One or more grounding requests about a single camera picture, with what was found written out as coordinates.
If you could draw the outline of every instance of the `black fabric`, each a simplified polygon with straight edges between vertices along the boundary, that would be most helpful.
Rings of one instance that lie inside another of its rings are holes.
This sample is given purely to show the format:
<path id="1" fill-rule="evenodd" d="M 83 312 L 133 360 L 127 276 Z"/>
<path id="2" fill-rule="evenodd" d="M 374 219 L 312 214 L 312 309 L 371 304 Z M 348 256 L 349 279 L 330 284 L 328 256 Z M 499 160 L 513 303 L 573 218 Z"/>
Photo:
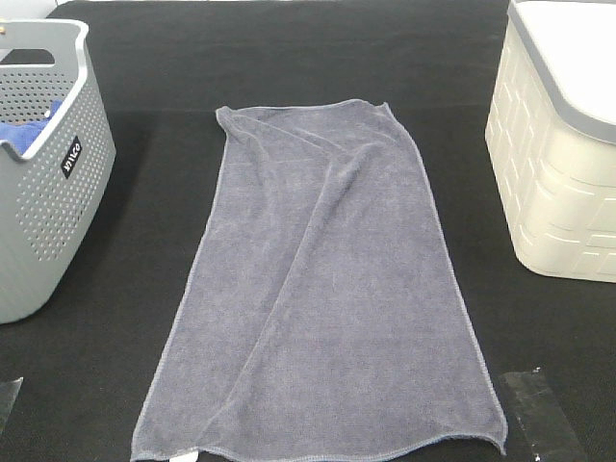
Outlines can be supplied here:
<path id="1" fill-rule="evenodd" d="M 117 157 L 51 300 L 0 326 L 0 380 L 24 376 L 0 461 L 128 460 L 214 197 L 224 144 L 214 109 L 351 97 L 388 101 L 422 151 L 497 392 L 501 373 L 541 366 L 590 460 L 614 460 L 616 285 L 518 263 L 483 140 L 505 12 L 503 0 L 59 7 L 53 16 L 90 25 Z M 502 404 L 505 460 L 530 460 Z M 401 459 L 501 457 L 447 441 Z"/>

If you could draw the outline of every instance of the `white storage bin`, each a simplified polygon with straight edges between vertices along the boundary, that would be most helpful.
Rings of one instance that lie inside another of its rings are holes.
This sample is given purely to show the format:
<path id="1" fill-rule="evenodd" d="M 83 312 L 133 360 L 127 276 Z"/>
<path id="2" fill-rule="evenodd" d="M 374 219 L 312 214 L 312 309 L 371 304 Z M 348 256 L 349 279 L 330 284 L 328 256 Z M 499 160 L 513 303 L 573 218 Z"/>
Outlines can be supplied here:
<path id="1" fill-rule="evenodd" d="M 0 65 L 0 119 L 42 119 L 23 153 L 0 141 L 0 322 L 36 311 L 53 293 L 107 185 L 116 149 L 86 47 L 70 20 L 1 23 L 0 49 L 45 49 L 52 64 Z"/>
<path id="2" fill-rule="evenodd" d="M 615 4 L 510 4 L 486 140 L 518 259 L 616 282 Z"/>

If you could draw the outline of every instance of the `table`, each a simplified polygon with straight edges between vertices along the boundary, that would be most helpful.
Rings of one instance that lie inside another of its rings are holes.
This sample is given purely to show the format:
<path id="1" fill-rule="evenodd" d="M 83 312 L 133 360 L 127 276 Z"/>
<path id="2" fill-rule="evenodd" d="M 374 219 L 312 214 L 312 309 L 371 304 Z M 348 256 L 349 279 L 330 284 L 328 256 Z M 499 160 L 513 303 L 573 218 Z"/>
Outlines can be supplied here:
<path id="1" fill-rule="evenodd" d="M 49 302 L 0 326 L 0 380 L 24 383 L 0 461 L 126 461 L 209 215 L 214 109 L 388 101 L 414 137 L 476 336 L 498 376 L 543 368 L 590 460 L 616 458 L 616 285 L 515 258 L 483 139 L 506 2 L 68 3 L 117 148 L 84 242 Z M 530 460 L 503 402 L 505 460 Z M 199 460 L 220 459 L 201 454 Z M 400 460 L 497 461 L 476 440 Z"/>

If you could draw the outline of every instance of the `storage bin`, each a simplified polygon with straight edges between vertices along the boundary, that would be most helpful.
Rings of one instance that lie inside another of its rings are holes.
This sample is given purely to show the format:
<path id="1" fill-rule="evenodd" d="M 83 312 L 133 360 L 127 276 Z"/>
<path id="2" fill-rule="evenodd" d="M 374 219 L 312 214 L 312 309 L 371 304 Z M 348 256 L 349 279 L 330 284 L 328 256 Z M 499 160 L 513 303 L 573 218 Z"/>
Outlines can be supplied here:
<path id="1" fill-rule="evenodd" d="M 88 230 L 116 149 L 85 42 L 88 26 L 54 19 L 0 26 L 0 49 L 44 49 L 54 59 L 0 65 L 0 119 L 42 119 L 52 101 L 63 101 L 25 152 L 0 141 L 0 322 L 9 322 L 53 293 Z"/>
<path id="2" fill-rule="evenodd" d="M 518 259 L 616 282 L 616 5 L 513 1 L 485 137 Z"/>

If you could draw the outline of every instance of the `container lid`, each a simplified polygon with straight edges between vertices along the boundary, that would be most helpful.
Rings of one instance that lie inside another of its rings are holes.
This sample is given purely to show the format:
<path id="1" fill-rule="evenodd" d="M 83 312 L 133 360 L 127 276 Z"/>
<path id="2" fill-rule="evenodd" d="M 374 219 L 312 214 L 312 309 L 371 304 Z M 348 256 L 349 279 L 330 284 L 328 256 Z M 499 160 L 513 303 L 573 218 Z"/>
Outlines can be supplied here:
<path id="1" fill-rule="evenodd" d="M 616 0 L 511 0 L 509 17 L 561 118 L 616 143 Z"/>

